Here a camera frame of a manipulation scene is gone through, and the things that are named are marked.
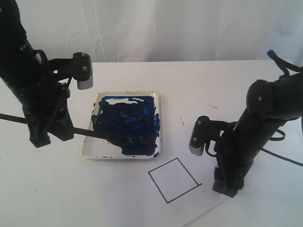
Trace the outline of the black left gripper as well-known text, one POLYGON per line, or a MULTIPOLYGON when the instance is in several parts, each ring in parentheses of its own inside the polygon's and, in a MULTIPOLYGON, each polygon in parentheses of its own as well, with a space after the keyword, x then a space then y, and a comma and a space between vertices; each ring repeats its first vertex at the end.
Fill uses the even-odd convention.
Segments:
POLYGON ((29 140, 36 148, 51 144, 49 133, 61 141, 74 138, 73 124, 66 99, 48 108, 26 109, 22 107, 22 111, 29 129, 29 140))

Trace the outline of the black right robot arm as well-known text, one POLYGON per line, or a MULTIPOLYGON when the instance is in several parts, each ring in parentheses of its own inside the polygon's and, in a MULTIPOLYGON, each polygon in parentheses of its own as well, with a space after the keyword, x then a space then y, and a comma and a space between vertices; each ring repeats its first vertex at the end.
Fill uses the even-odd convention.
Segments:
POLYGON ((281 77, 274 82, 258 79, 248 89, 246 108, 236 123, 228 126, 216 142, 218 167, 213 190, 234 197, 255 156, 279 127, 303 114, 303 74, 281 77))

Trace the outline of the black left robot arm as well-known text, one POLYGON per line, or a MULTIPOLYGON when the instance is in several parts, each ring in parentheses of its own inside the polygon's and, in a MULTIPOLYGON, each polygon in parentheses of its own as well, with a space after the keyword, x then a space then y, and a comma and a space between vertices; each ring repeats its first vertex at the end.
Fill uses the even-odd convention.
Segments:
POLYGON ((29 140, 37 148, 74 137, 67 107, 69 82, 54 78, 46 54, 34 50, 21 24, 16 1, 0 2, 0 77, 22 105, 29 140))

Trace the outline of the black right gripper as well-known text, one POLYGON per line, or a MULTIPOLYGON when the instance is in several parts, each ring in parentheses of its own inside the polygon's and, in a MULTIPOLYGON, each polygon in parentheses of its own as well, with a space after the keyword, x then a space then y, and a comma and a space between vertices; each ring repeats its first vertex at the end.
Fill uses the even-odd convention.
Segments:
POLYGON ((250 142, 240 142, 233 134, 226 133, 222 143, 216 144, 214 150, 218 152, 218 167, 214 172, 213 191, 234 197, 244 187, 244 178, 258 149, 250 142))

